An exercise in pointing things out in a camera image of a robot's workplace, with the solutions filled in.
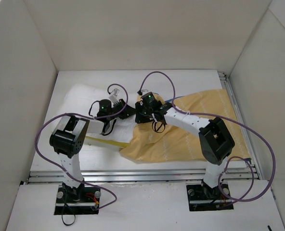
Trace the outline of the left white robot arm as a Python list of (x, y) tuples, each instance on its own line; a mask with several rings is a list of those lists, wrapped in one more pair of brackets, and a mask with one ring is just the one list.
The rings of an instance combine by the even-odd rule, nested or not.
[(84, 178), (80, 170), (79, 152), (88, 129), (91, 132), (107, 136), (113, 131), (118, 119), (126, 119), (135, 115), (135, 109), (123, 99), (113, 103), (109, 99), (97, 101), (99, 109), (95, 117), (90, 119), (75, 115), (61, 117), (50, 136), (50, 146), (58, 154), (64, 171), (62, 184), (67, 196), (74, 202), (84, 198)]

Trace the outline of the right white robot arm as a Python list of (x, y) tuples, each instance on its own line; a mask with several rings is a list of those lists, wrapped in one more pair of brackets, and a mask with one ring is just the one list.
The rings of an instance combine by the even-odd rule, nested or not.
[(172, 103), (162, 103), (152, 92), (142, 95), (135, 103), (137, 123), (157, 122), (164, 126), (181, 128), (199, 138), (203, 157), (207, 160), (201, 192), (206, 198), (213, 198), (219, 192), (218, 178), (224, 171), (228, 156), (235, 142), (224, 121), (215, 117), (207, 119), (185, 112)]

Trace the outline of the white pillow yellow trim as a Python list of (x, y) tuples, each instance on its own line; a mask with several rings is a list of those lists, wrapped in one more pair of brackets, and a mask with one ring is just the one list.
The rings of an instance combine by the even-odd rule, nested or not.
[[(99, 111), (99, 104), (97, 101), (108, 99), (106, 90), (96, 88), (88, 84), (75, 84), (70, 88), (60, 104), (56, 115), (64, 113), (78, 113), (80, 115), (94, 117)], [(136, 126), (135, 115), (131, 115), (125, 119), (117, 119), (113, 129), (109, 129), (111, 134), (103, 136), (91, 132), (89, 126), (86, 136), (101, 142), (108, 141), (109, 144), (126, 147), (133, 138), (133, 130)]]

